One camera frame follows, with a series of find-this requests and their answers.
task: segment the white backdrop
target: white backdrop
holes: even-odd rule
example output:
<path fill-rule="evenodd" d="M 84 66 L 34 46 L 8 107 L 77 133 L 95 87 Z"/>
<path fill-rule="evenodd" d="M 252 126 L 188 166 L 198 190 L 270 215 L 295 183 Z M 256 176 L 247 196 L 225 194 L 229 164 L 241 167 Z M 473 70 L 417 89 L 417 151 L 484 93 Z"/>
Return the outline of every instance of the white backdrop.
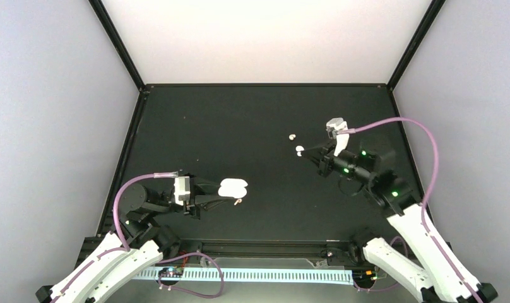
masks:
<path fill-rule="evenodd" d="M 430 0 L 103 0 L 145 83 L 386 83 Z"/>

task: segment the black work surface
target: black work surface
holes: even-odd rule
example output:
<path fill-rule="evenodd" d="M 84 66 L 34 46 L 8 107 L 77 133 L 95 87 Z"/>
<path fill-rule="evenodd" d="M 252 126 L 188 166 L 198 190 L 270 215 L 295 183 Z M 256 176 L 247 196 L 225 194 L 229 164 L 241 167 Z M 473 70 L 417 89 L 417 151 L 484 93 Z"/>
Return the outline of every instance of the black work surface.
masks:
<path fill-rule="evenodd" d="M 338 176 L 317 175 L 295 147 L 326 141 L 325 124 L 333 117 L 343 117 L 355 128 L 394 116 L 383 86 L 154 86 L 123 180 L 182 169 L 217 182 L 226 177 L 247 181 L 248 194 L 237 206 L 202 211 L 201 220 L 180 213 L 159 216 L 181 239 L 346 240 L 365 226 L 391 237 L 396 231 L 376 207 L 362 195 L 341 193 Z M 290 134 L 296 135 L 294 141 Z M 354 134 L 348 150 L 357 152 L 368 134 L 389 138 L 397 152 L 397 174 L 417 192 L 398 125 Z M 160 192 L 173 182 L 154 179 L 143 184 Z M 355 189 L 357 184 L 345 183 L 345 191 Z"/>

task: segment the gray wall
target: gray wall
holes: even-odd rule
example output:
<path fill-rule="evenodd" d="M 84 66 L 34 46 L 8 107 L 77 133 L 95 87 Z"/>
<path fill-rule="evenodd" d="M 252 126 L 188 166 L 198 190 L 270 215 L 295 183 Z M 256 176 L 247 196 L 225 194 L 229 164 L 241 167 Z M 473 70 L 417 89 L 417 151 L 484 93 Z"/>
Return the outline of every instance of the gray wall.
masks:
<path fill-rule="evenodd" d="M 395 91 L 441 153 L 432 213 L 462 262 L 510 302 L 510 1 L 446 1 Z M 432 152 L 406 128 L 424 184 Z"/>
<path fill-rule="evenodd" d="M 88 1 L 0 1 L 0 302 L 71 272 L 136 98 Z"/>

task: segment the black mat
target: black mat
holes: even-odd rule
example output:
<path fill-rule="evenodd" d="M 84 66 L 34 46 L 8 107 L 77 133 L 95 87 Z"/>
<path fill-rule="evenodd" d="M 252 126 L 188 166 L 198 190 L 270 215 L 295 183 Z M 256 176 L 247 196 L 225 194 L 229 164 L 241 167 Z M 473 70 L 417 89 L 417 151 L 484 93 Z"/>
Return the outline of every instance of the black mat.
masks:
<path fill-rule="evenodd" d="M 159 217 L 183 239 L 345 240 L 367 225 L 391 237 L 396 231 L 375 207 L 361 195 L 341 193 L 337 176 L 318 176 L 295 147 L 327 140 L 325 123 L 333 117 L 352 128 L 393 116 L 383 86 L 155 86 L 123 179 L 182 169 L 218 182 L 238 177 L 249 183 L 241 204 L 203 211 L 200 221 L 180 213 Z M 396 172 L 417 190 L 398 125 L 368 133 L 391 140 Z M 290 134 L 296 134 L 294 141 Z M 352 135 L 348 149 L 357 152 L 365 135 Z M 162 191 L 172 181 L 144 184 Z M 347 183 L 345 190 L 356 187 Z"/>

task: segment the white wall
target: white wall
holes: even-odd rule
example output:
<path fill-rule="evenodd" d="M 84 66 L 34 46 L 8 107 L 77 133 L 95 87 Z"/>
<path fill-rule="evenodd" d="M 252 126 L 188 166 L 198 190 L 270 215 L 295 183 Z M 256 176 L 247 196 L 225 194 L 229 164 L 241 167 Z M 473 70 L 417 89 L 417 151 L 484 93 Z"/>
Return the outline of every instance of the white wall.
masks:
<path fill-rule="evenodd" d="M 386 83 L 431 0 L 104 0 L 145 83 Z"/>
<path fill-rule="evenodd" d="M 432 213 L 462 262 L 510 302 L 510 0 L 446 1 L 395 91 L 441 153 Z M 431 147 L 406 128 L 422 180 Z"/>
<path fill-rule="evenodd" d="M 0 302 L 71 272 L 136 98 L 88 1 L 0 1 Z"/>

